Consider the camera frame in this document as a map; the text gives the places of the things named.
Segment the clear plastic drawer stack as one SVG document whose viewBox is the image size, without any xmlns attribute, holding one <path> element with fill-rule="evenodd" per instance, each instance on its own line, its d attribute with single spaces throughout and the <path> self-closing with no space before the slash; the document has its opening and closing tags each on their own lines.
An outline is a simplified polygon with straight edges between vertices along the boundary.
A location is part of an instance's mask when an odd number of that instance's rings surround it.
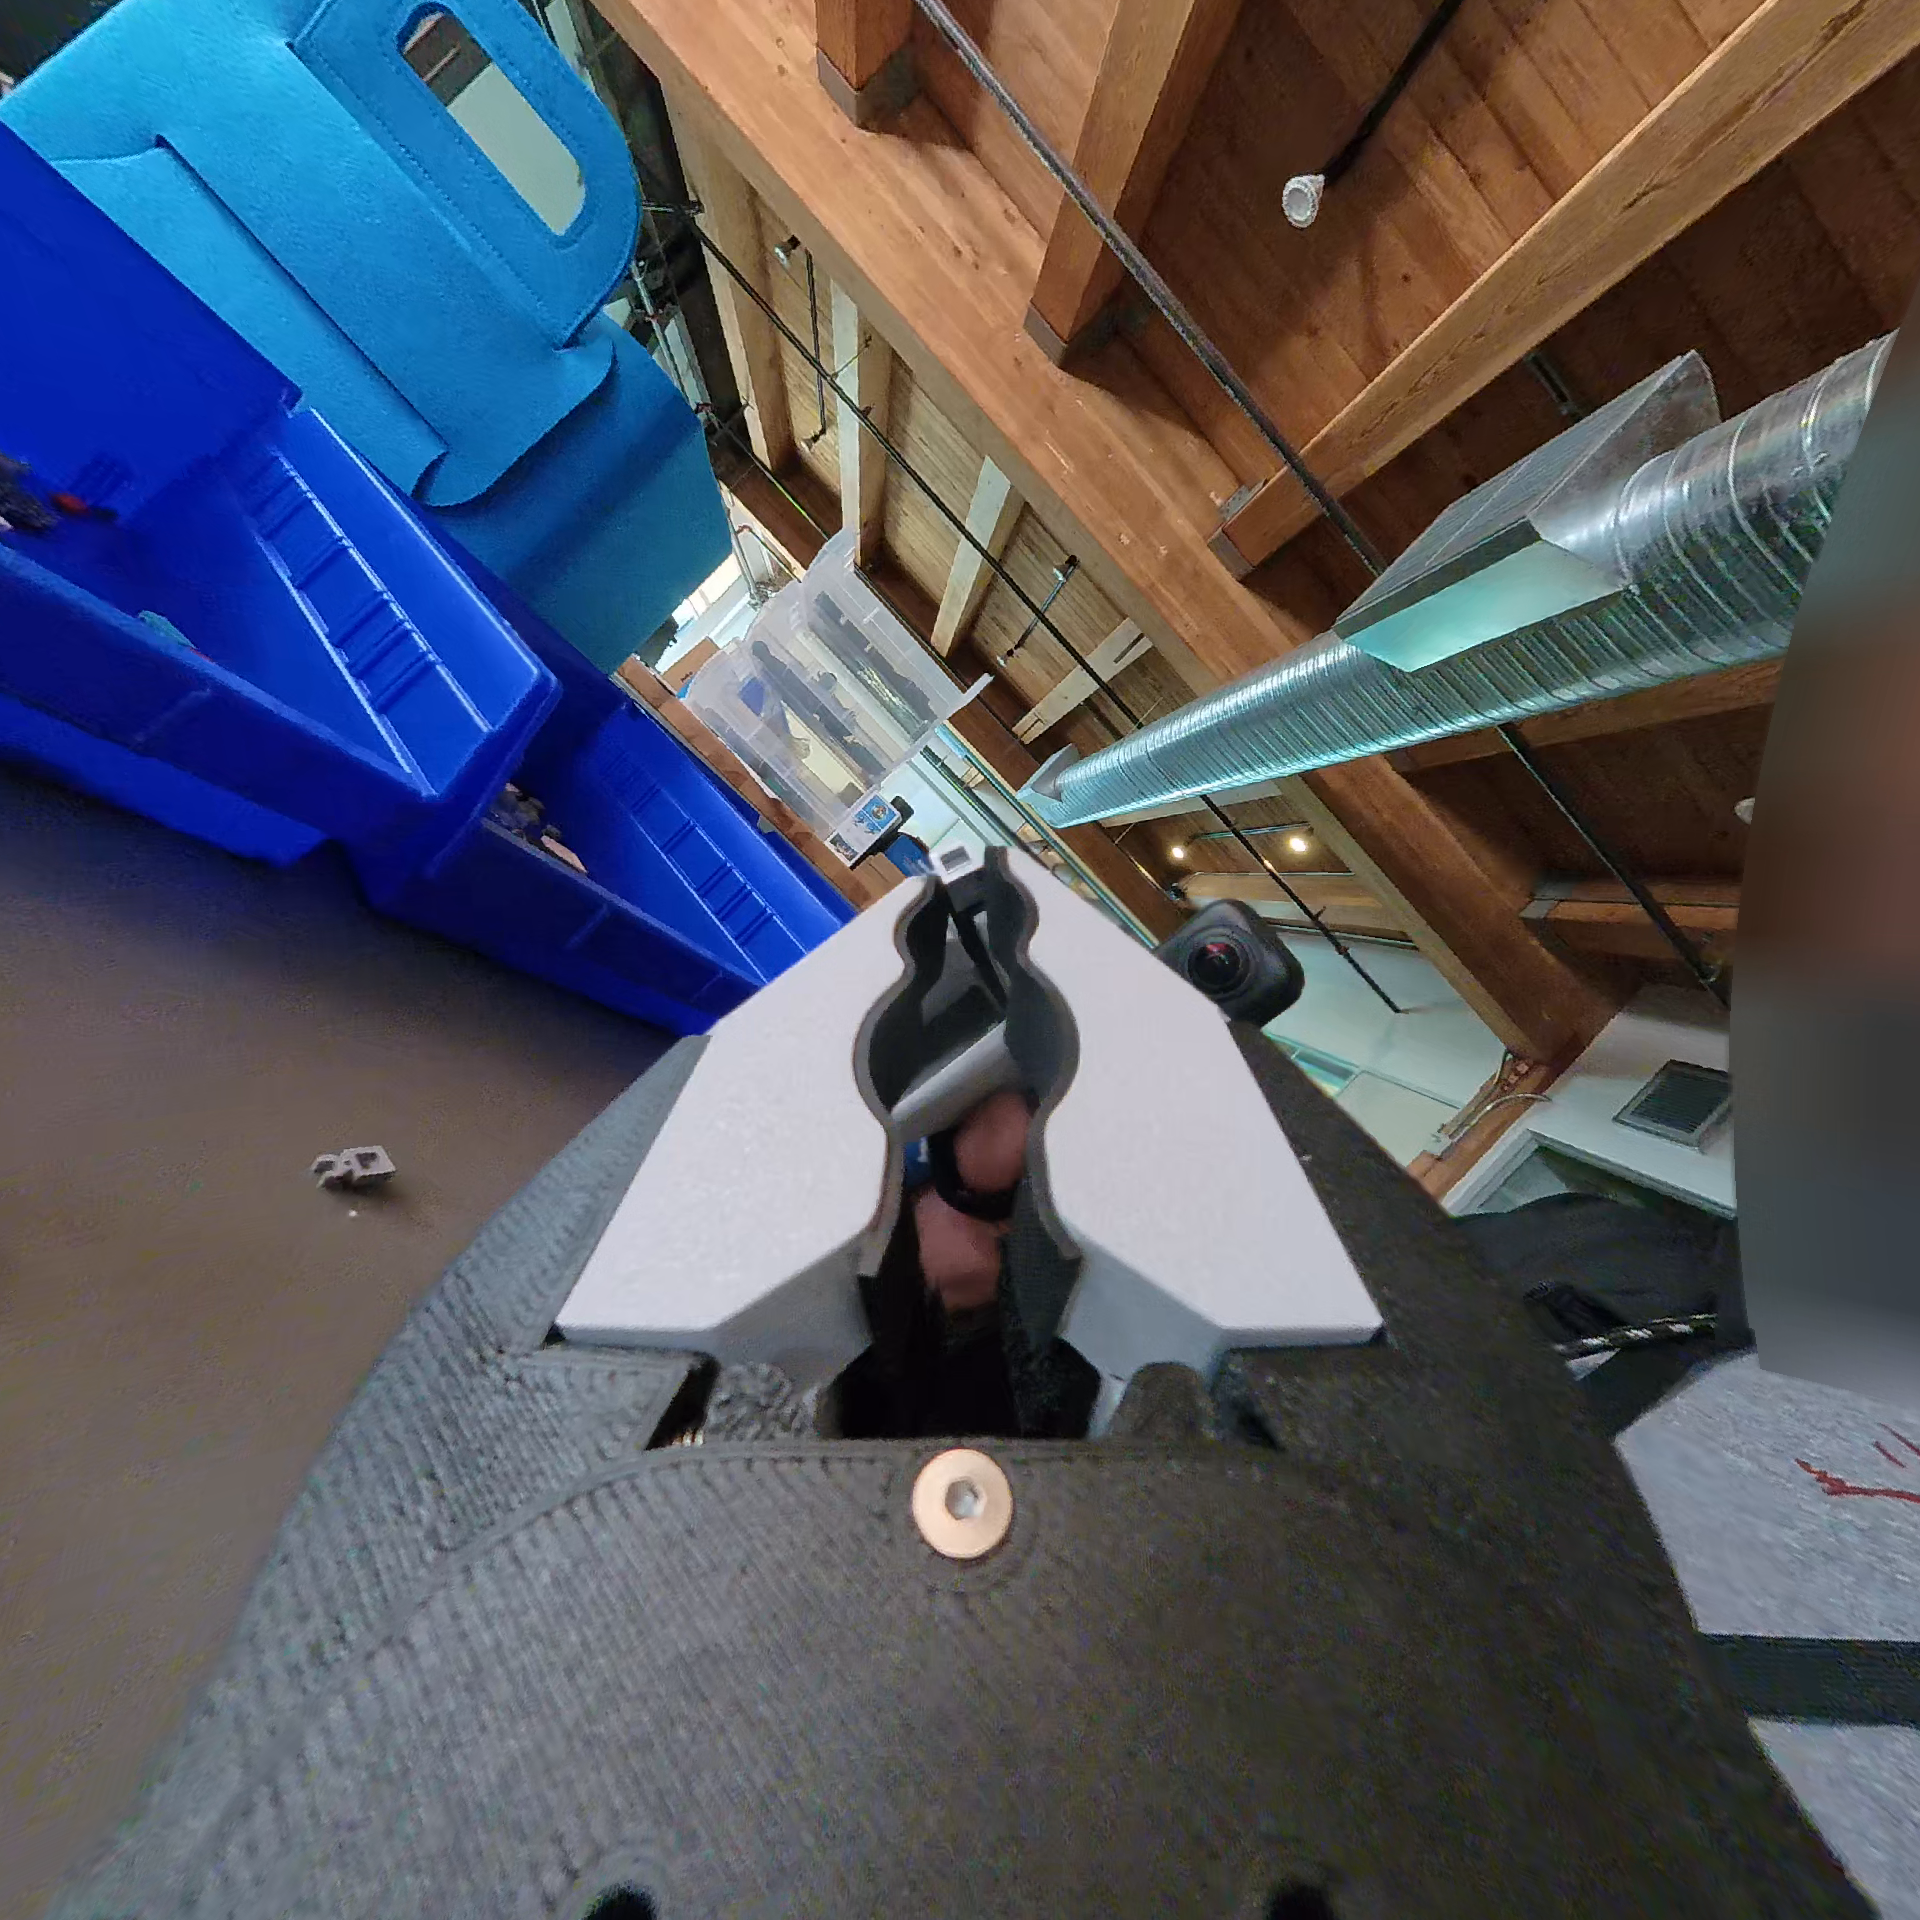
<svg viewBox="0 0 1920 1920">
<path fill-rule="evenodd" d="M 856 570 L 856 535 L 804 575 L 682 690 L 682 707 L 820 842 L 906 766 L 986 680 L 959 682 Z"/>
</svg>

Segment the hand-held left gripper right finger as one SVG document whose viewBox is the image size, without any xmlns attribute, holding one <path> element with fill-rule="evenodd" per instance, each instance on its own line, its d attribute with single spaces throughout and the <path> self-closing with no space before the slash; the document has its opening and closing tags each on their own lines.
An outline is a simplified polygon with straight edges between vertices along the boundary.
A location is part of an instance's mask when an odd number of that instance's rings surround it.
<svg viewBox="0 0 1920 1920">
<path fill-rule="evenodd" d="M 986 955 L 1034 1087 L 1023 1192 L 1044 1356 L 1094 1377 L 1088 1436 L 1154 1367 L 1212 1386 L 1232 1353 L 1360 1346 L 1382 1315 L 1232 1022 L 1031 855 L 986 854 Z"/>
</svg>

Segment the person's black jacket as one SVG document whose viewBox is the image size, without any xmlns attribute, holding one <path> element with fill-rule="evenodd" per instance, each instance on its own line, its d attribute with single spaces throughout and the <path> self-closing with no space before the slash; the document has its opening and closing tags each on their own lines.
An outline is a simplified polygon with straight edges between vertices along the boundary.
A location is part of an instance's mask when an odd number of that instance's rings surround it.
<svg viewBox="0 0 1920 1920">
<path fill-rule="evenodd" d="M 1693 1374 L 1750 1353 L 1736 1224 L 1561 1192 L 1455 1225 L 1621 1436 Z"/>
</svg>

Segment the person's grey shirt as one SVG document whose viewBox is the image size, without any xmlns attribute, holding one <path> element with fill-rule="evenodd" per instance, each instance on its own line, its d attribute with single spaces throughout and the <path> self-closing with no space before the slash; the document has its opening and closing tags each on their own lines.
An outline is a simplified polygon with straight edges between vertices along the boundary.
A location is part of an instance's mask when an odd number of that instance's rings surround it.
<svg viewBox="0 0 1920 1920">
<path fill-rule="evenodd" d="M 1616 1450 L 1695 1625 L 1734 1641 L 1900 1641 L 1917 1628 L 1914 1406 L 1705 1362 Z M 1878 1915 L 1917 1915 L 1912 1722 L 1750 1719 Z"/>
</svg>

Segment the person's right hand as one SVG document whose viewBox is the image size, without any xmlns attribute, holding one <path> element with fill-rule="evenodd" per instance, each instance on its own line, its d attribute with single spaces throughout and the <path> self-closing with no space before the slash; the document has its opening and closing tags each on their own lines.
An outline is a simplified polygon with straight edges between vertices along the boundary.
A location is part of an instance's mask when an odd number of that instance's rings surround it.
<svg viewBox="0 0 1920 1920">
<path fill-rule="evenodd" d="M 997 1300 L 1031 1121 L 1033 1104 L 1021 1091 L 983 1099 L 951 1132 L 949 1187 L 966 1207 L 954 1207 L 938 1184 L 911 1203 L 918 1271 L 927 1297 L 949 1315 L 984 1312 Z"/>
</svg>

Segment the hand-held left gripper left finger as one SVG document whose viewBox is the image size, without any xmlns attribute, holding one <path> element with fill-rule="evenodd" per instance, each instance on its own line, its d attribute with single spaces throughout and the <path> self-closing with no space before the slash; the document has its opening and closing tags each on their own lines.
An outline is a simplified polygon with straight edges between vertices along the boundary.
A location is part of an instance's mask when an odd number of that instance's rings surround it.
<svg viewBox="0 0 1920 1920">
<path fill-rule="evenodd" d="M 903 1179 L 873 1026 L 913 980 L 926 911 L 943 947 L 938 886 L 906 880 L 710 1030 L 557 1312 L 569 1346 L 816 1387 L 870 1344 L 860 1274 Z"/>
</svg>

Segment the wall air vent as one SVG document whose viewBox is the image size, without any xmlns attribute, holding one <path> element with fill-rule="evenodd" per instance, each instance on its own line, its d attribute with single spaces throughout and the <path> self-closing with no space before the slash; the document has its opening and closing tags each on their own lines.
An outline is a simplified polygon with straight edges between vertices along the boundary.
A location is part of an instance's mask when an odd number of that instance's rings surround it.
<svg viewBox="0 0 1920 1920">
<path fill-rule="evenodd" d="M 1613 1126 L 1702 1152 L 1733 1118 L 1733 1075 L 1666 1060 L 1613 1115 Z"/>
</svg>

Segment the blue plastic bin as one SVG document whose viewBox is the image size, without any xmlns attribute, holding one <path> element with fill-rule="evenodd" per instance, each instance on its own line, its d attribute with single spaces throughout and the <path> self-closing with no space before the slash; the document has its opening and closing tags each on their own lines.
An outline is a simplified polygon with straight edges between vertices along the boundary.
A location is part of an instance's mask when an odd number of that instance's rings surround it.
<svg viewBox="0 0 1920 1920">
<path fill-rule="evenodd" d="M 618 694 L 562 703 L 508 784 L 559 850 L 489 800 L 461 825 L 349 854 L 372 908 L 673 1036 L 703 1034 L 855 916 Z"/>
<path fill-rule="evenodd" d="M 279 864 L 454 825 L 553 674 L 290 380 L 2 144 L 2 452 L 119 512 L 2 534 L 5 760 Z"/>
</svg>

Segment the light blue felt bag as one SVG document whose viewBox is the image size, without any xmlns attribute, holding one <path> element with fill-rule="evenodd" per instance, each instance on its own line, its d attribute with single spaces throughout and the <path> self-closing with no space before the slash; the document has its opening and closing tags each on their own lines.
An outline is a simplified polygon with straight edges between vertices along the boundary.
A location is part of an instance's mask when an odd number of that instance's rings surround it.
<svg viewBox="0 0 1920 1920">
<path fill-rule="evenodd" d="M 597 668 L 728 559 L 703 425 L 608 315 L 629 144 L 525 4 L 114 4 L 5 127 Z"/>
</svg>

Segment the grey desk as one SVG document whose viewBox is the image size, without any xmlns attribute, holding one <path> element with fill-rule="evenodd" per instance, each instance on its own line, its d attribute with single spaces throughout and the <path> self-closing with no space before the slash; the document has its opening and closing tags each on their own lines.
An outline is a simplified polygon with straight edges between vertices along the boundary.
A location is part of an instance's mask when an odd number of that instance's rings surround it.
<svg viewBox="0 0 1920 1920">
<path fill-rule="evenodd" d="M 5 768 L 5 1915 L 136 1800 L 369 1362 L 666 1038 Z M 322 1192 L 317 1155 L 394 1177 Z"/>
</svg>

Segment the silver ventilation duct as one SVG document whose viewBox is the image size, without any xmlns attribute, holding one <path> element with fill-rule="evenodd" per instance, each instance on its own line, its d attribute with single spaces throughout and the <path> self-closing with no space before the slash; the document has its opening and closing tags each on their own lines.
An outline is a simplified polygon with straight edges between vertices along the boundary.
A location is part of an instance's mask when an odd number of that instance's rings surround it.
<svg viewBox="0 0 1920 1920">
<path fill-rule="evenodd" d="M 1895 345 L 1736 417 L 1672 356 L 1447 508 L 1330 631 L 1023 796 L 1104 823 L 1778 656 Z"/>
</svg>

